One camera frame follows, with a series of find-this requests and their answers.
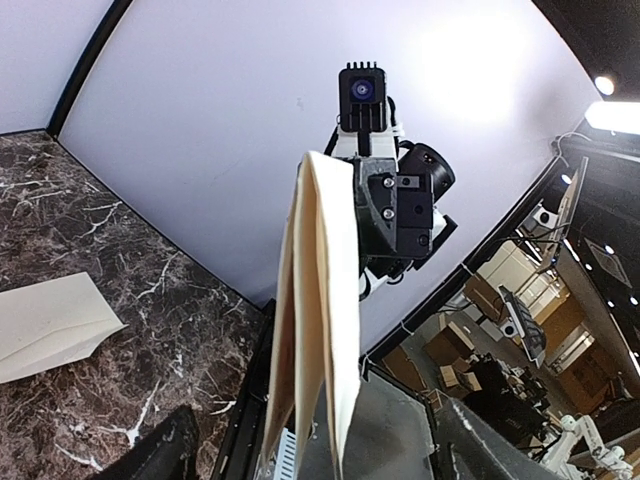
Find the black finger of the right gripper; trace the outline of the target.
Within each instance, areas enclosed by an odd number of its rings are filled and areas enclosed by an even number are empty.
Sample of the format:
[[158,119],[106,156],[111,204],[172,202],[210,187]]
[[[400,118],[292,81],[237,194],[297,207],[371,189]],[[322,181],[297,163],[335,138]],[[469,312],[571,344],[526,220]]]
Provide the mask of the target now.
[[397,251],[396,161],[356,157],[352,165],[359,257],[391,257]]

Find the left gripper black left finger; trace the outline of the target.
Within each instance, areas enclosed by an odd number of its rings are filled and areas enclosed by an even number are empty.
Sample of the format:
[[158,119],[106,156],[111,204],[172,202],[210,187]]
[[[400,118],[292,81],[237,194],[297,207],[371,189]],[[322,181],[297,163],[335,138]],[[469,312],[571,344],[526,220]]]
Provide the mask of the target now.
[[101,480],[198,479],[199,428],[192,408],[173,410],[133,449],[104,471]]

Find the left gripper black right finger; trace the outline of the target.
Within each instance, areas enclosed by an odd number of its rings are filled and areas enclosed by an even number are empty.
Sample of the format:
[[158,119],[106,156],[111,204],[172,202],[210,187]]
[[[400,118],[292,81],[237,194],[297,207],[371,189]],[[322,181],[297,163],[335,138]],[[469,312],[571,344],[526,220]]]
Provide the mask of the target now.
[[529,459],[461,401],[445,400],[434,413],[436,479],[549,479]]

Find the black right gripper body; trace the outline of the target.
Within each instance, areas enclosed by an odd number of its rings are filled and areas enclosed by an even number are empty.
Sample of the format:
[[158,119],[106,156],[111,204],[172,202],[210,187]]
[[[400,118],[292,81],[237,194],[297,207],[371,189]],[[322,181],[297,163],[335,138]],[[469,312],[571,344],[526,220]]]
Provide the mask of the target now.
[[432,247],[431,175],[400,175],[397,180],[397,252],[403,258],[425,258]]

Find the white letter sheet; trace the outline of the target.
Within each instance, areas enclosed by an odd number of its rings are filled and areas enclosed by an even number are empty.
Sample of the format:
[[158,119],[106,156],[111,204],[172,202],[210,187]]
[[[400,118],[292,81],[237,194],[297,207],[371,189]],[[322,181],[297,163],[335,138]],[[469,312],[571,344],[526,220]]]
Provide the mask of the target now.
[[334,476],[344,455],[360,389],[358,229],[354,168],[317,151],[299,164],[277,282],[269,393],[261,459],[296,426],[299,470],[318,397],[326,396]]

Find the cream paper envelope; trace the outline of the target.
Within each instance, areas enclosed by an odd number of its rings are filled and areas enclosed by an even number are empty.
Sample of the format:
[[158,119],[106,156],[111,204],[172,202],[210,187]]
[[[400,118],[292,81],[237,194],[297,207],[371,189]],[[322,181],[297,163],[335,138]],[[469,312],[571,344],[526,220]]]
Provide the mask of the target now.
[[1,382],[83,360],[125,328],[86,272],[1,294]]

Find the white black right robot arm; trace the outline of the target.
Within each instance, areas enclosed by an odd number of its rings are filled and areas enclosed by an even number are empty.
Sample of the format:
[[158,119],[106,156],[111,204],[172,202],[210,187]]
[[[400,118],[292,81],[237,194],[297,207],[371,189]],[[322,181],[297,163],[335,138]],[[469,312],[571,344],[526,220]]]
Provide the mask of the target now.
[[362,300],[421,269],[456,230],[436,206],[455,174],[433,148],[399,140],[395,127],[382,133],[336,127],[325,154],[353,166]]

